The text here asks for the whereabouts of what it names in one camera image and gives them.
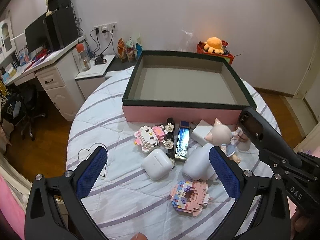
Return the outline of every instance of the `bedside cabinet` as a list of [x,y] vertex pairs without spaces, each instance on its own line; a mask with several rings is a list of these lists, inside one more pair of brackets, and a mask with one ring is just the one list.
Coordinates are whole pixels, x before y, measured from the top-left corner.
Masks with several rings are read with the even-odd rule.
[[84,96],[76,83],[78,67],[71,52],[55,64],[35,73],[42,87],[60,114],[72,121],[84,103]]
[[105,75],[108,68],[112,65],[115,55],[106,55],[103,58],[107,61],[105,64],[94,65],[93,60],[90,60],[91,68],[87,71],[80,72],[76,77],[76,82],[85,99],[106,81],[107,78],[105,78]]

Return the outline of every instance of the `doll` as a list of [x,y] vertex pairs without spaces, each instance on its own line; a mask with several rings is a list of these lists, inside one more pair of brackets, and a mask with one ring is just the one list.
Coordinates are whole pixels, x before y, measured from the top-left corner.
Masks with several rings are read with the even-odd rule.
[[216,118],[213,128],[204,137],[204,139],[215,146],[220,146],[221,150],[230,160],[239,164],[241,159],[235,154],[236,147],[233,144],[230,144],[230,142],[232,137],[236,137],[240,131],[241,128],[238,128],[236,131],[231,132],[228,126],[222,124],[219,119]]

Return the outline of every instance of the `white wall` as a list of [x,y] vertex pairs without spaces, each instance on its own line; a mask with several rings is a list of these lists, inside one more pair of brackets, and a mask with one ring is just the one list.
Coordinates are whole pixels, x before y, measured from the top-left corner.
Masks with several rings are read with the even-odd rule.
[[[233,63],[242,78],[253,86],[290,94],[303,78],[319,26],[304,0],[73,2],[87,37],[94,26],[115,21],[119,27],[115,46],[120,37],[128,39],[135,33],[141,34],[144,49],[178,49],[181,29],[194,32],[198,41],[217,36],[229,42],[234,55],[242,53]],[[44,0],[12,0],[8,7],[14,35],[45,12]]]

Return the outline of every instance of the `white power bank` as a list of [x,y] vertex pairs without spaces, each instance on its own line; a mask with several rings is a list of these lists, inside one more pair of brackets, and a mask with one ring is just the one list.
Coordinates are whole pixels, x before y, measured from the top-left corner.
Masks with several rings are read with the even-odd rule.
[[199,143],[201,146],[205,146],[208,141],[204,139],[205,136],[210,132],[213,128],[212,125],[208,124],[206,121],[201,120],[200,123],[194,128],[191,133],[191,138]]

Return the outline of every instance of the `red basket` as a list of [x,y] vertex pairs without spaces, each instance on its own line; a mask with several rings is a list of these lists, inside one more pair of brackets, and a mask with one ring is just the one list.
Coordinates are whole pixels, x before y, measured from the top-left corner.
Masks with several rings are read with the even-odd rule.
[[232,64],[233,59],[235,58],[231,53],[224,55],[224,54],[216,54],[216,53],[209,53],[204,50],[205,44],[203,42],[199,42],[197,45],[197,53],[199,54],[206,54],[206,55],[212,55],[217,57],[223,57],[230,65]]

